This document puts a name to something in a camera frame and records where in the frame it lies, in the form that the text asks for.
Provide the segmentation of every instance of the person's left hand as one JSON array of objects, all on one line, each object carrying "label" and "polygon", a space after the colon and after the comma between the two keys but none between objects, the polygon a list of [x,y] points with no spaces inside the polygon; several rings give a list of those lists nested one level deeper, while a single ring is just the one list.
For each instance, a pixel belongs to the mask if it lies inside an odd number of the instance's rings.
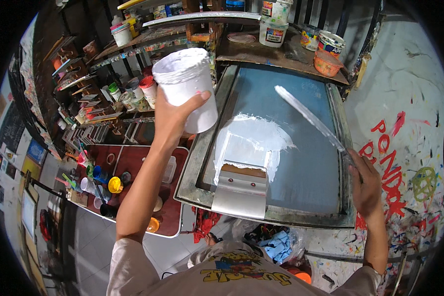
[{"label": "person's left hand", "polygon": [[180,106],[173,106],[167,102],[163,89],[158,86],[155,103],[155,138],[153,144],[173,151],[183,134],[187,117],[191,112],[204,105],[210,97],[211,92],[205,91],[196,94]]}]

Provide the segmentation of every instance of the t-shirt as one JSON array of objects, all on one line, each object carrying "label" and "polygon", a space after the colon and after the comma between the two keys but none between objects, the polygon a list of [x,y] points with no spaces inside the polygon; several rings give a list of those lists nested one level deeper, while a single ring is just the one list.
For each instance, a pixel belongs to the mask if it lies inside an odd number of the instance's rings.
[{"label": "t-shirt", "polygon": [[[204,250],[203,257],[194,267],[160,280],[142,245],[120,239],[112,251],[107,295],[329,295],[242,242],[221,241]],[[331,295],[375,295],[380,279],[374,269],[363,266]]]}]

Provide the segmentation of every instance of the tile floor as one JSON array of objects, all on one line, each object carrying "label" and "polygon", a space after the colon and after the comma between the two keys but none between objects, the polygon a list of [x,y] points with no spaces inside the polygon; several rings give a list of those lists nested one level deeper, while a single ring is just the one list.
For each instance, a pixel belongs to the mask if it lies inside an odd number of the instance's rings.
[{"label": "tile floor", "polygon": [[[222,216],[212,233],[231,238],[235,218]],[[195,214],[191,207],[183,207],[182,231],[192,230]],[[115,242],[115,223],[78,208],[76,215],[75,256],[77,288],[81,296],[105,295],[110,272],[112,248]],[[176,273],[187,269],[190,254],[205,247],[204,240],[194,244],[192,234],[180,234],[167,239],[145,234],[143,248],[160,277],[164,272]]]}]

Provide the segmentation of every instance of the paint-splattered wall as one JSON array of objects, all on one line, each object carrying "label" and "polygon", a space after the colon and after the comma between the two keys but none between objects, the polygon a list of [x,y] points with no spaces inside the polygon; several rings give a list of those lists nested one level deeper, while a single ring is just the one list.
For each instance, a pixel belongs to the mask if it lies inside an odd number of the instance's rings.
[{"label": "paint-splattered wall", "polygon": [[[344,108],[354,149],[382,176],[392,258],[402,248],[408,254],[426,251],[444,232],[444,71],[417,23],[385,22],[371,56],[361,86]],[[363,256],[367,238],[359,216],[355,230],[309,230],[308,235],[309,251],[349,257]],[[334,273],[348,271],[342,266],[335,272],[323,265],[314,269],[335,278]],[[397,269],[398,264],[389,264],[380,294]]]}]

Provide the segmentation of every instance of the hand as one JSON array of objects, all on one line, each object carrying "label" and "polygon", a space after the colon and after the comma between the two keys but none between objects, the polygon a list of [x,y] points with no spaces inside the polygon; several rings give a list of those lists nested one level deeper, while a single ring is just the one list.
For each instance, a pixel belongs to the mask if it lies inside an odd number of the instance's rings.
[{"label": "hand", "polygon": [[180,106],[173,106],[166,100],[166,95],[158,87],[155,103],[155,138],[153,144],[160,148],[173,151],[183,134],[187,117],[197,108],[204,105],[211,97],[211,92],[205,91],[191,97]]},{"label": "hand", "polygon": [[362,215],[368,224],[372,219],[381,219],[383,222],[382,210],[382,180],[380,174],[373,167],[367,157],[358,156],[357,152],[349,149],[355,166],[349,165],[349,172],[353,176],[352,195],[357,211]]}]

